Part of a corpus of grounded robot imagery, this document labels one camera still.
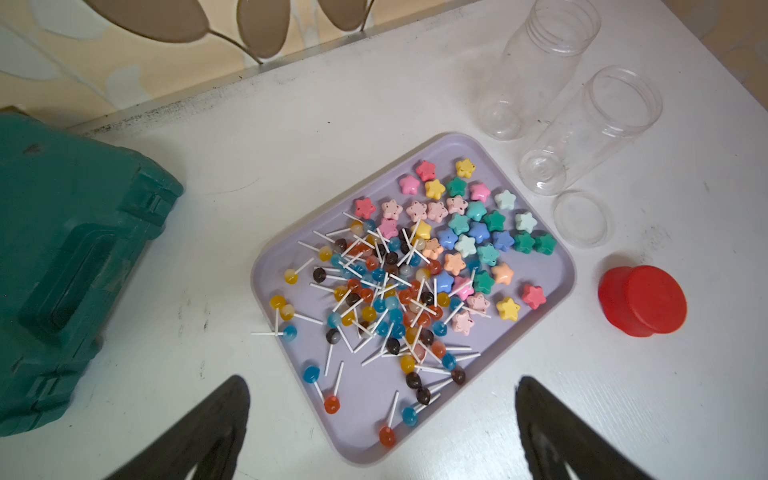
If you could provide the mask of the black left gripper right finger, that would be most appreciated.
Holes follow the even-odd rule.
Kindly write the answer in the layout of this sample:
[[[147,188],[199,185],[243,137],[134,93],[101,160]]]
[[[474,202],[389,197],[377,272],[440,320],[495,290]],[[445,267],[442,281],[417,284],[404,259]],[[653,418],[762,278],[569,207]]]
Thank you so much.
[[[516,389],[521,444],[534,479],[647,479],[649,475],[609,444],[531,376]]]

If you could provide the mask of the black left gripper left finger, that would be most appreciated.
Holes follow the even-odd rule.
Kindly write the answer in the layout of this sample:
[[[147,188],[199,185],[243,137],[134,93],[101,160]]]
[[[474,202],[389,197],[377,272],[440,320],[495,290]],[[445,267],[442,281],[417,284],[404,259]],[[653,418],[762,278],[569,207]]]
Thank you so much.
[[[231,479],[250,409],[245,380],[233,375],[111,479]]]

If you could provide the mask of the clear jar lid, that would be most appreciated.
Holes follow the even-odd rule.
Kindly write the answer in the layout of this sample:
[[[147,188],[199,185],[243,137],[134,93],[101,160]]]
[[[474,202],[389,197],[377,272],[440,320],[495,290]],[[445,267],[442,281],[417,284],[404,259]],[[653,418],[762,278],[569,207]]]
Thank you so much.
[[[581,249],[602,246],[613,235],[609,208],[589,192],[569,190],[560,194],[553,206],[553,219],[562,239]]]

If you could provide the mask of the red lidded clear jar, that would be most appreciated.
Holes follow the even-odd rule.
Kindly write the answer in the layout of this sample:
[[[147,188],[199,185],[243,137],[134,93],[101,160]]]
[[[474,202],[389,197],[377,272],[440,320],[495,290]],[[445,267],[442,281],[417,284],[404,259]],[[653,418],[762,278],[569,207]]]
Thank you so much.
[[[662,111],[661,93],[647,76],[604,67],[523,155],[519,176],[538,195],[558,195],[644,134]]]

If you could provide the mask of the clear jar of star candies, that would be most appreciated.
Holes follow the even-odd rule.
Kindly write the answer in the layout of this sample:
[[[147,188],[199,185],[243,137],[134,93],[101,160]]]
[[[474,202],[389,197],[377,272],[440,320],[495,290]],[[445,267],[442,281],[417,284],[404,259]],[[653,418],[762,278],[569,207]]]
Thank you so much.
[[[534,2],[480,96],[480,128],[500,141],[524,137],[572,79],[600,28],[589,1]]]

